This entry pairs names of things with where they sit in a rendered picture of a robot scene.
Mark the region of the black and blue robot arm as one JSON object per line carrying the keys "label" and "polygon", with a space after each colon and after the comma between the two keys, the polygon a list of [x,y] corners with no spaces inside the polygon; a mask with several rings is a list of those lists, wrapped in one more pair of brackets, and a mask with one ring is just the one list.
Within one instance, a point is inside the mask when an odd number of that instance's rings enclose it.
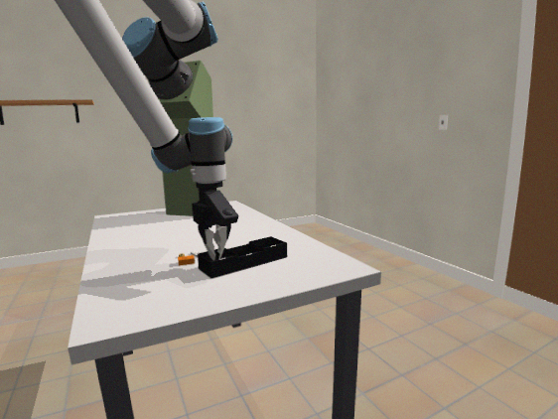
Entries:
{"label": "black and blue robot arm", "polygon": [[181,59],[217,42],[206,4],[143,0],[161,21],[140,18],[121,38],[99,0],[55,1],[150,142],[156,166],[169,174],[192,165],[200,184],[226,180],[232,133],[222,118],[192,118],[181,135],[158,99],[185,92],[193,73]]}

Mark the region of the orange rectangular block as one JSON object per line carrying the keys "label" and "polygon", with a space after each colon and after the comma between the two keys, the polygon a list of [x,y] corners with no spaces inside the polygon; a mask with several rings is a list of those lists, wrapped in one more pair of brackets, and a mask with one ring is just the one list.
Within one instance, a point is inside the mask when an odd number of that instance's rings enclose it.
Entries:
{"label": "orange rectangular block", "polygon": [[194,255],[178,257],[179,266],[195,264],[195,261]]}

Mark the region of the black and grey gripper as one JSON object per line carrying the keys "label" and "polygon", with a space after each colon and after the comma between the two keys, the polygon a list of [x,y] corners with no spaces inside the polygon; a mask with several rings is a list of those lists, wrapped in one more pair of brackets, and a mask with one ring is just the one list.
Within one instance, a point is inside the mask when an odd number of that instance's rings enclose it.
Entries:
{"label": "black and grey gripper", "polygon": [[[220,259],[229,237],[229,233],[231,230],[231,223],[225,225],[220,224],[218,219],[215,217],[215,215],[209,208],[208,204],[205,202],[204,194],[205,192],[216,191],[216,188],[222,187],[222,181],[213,184],[200,184],[200,183],[196,183],[196,184],[197,184],[197,188],[199,188],[200,203],[198,201],[197,203],[192,204],[193,221],[198,224],[199,234],[204,241],[204,245],[209,253],[210,258],[212,260],[215,260],[216,257],[217,259]],[[209,229],[212,228],[213,225],[215,225],[215,233],[213,233],[213,231]],[[212,239],[215,241],[215,243],[218,246],[218,251],[216,254],[214,252],[214,245],[212,243]]]}

